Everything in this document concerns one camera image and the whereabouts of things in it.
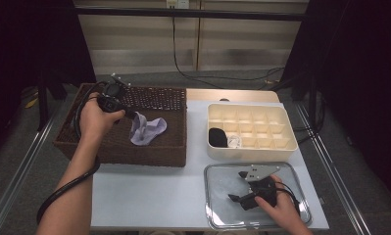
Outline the metal floor rail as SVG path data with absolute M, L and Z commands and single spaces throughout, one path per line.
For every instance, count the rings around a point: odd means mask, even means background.
M 57 102 L 40 123 L 38 108 L 20 108 L 5 130 L 0 140 L 0 229 L 60 109 Z
M 297 112 L 301 118 L 302 123 L 307 128 L 308 135 L 312 140 L 313 146 L 318 153 L 318 157 L 323 165 L 323 168 L 329 177 L 330 182 L 335 190 L 335 193 L 340 201 L 342 208 L 345 210 L 347 217 L 354 227 L 357 235 L 371 235 L 359 207 L 351 196 L 343 178 L 341 177 L 334 161 L 329 155 L 321 137 L 318 133 L 311 129 L 310 116 L 303 104 L 296 105 Z

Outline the person's left hand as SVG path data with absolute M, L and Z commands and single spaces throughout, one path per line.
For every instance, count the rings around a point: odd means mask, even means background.
M 124 117 L 122 110 L 114 113 L 103 112 L 98 103 L 98 92 L 91 93 L 80 113 L 80 140 L 99 140 L 110 131 L 114 122 Z

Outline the white wall socket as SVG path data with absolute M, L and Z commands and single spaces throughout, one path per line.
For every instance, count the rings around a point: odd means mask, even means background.
M 189 0 L 166 0 L 166 7 L 168 9 L 189 9 Z

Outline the person's right hand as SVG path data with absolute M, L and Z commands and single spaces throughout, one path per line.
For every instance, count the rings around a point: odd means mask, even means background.
M 256 196 L 255 201 L 258 206 L 263 209 L 281 228 L 284 224 L 302 221 L 294 207 L 291 197 L 285 192 L 284 186 L 281 184 L 281 179 L 274 174 L 270 177 L 275 181 L 275 186 L 277 187 L 277 204 L 273 207 L 265 199 Z

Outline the black sock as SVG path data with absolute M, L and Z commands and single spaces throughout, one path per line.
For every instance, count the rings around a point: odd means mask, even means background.
M 225 132 L 220 128 L 209 129 L 209 144 L 216 148 L 227 148 L 227 137 Z

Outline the black horizontal bar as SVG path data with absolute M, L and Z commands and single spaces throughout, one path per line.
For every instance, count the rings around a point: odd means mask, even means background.
M 303 22 L 310 17 L 304 14 L 264 13 L 264 12 L 236 12 L 215 10 L 182 10 L 182 9 L 146 9 L 146 8 L 109 8 L 77 6 L 74 10 L 79 15 L 102 16 L 136 16 L 136 17 L 171 17 L 171 18 L 199 18 L 199 19 L 232 19 L 257 21 L 284 21 Z

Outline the cream divided organizer box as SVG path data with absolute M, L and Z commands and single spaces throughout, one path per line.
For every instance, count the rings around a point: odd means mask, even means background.
M 241 148 L 216 148 L 209 144 L 209 129 L 222 129 L 226 137 L 238 135 Z M 298 143 L 282 107 L 211 104 L 208 107 L 208 155 L 218 161 L 287 162 Z

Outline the white sock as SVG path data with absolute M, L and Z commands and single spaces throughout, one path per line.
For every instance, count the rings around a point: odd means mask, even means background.
M 228 148 L 241 148 L 242 139 L 238 135 L 231 135 L 227 138 L 227 147 Z

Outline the clear plastic lid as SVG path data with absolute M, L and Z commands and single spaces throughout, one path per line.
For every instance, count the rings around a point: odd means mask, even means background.
M 291 197 L 297 213 L 305 224 L 312 221 L 307 200 L 301 189 L 300 181 L 293 167 L 288 163 L 260 164 L 212 164 L 205 168 L 206 214 L 210 226 L 216 230 L 231 229 L 275 229 L 277 224 L 262 209 L 244 211 L 239 203 L 232 202 L 228 194 L 245 196 L 250 185 L 238 175 L 239 171 L 248 171 L 251 165 L 275 165 L 280 170 L 274 175 L 281 179 L 285 192 Z

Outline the brown wicker basket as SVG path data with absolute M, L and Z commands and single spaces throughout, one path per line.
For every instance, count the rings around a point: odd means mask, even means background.
M 186 92 L 171 88 L 130 88 L 124 110 L 105 113 L 98 104 L 97 83 L 80 86 L 68 119 L 54 144 L 71 160 L 70 169 L 87 170 L 99 163 L 179 166 L 186 164 Z M 150 120 L 162 118 L 166 130 L 138 146 L 131 142 L 133 112 Z

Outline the dark curtain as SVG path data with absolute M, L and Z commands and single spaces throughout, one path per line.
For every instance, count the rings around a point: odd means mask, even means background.
M 391 0 L 309 0 L 282 76 L 315 87 L 391 193 Z
M 0 0 L 0 146 L 25 88 L 95 80 L 73 0 Z

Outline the black metal stand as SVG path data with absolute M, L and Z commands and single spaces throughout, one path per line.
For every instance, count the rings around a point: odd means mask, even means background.
M 39 102 L 39 125 L 41 131 L 49 120 L 48 111 L 48 92 L 56 100 L 64 100 L 67 97 L 67 91 L 60 77 L 52 73 L 42 73 L 38 79 L 38 102 Z

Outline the light wooden board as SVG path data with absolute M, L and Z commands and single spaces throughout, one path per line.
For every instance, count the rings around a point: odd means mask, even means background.
M 188 100 L 279 103 L 273 91 L 187 88 Z

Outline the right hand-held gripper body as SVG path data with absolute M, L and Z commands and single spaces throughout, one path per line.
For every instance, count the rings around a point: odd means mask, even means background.
M 275 207 L 277 204 L 276 186 L 270 176 L 279 170 L 280 167 L 275 165 L 252 164 L 250 170 L 239 171 L 238 175 L 250 185 L 250 192 L 247 195 L 259 196 Z

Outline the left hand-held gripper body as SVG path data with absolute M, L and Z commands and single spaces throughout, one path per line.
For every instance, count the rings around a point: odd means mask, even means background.
M 104 85 L 103 92 L 97 98 L 100 109 L 106 113 L 114 113 L 126 110 L 126 105 L 122 102 L 125 96 L 125 83 L 115 73 L 111 74 L 112 81 Z

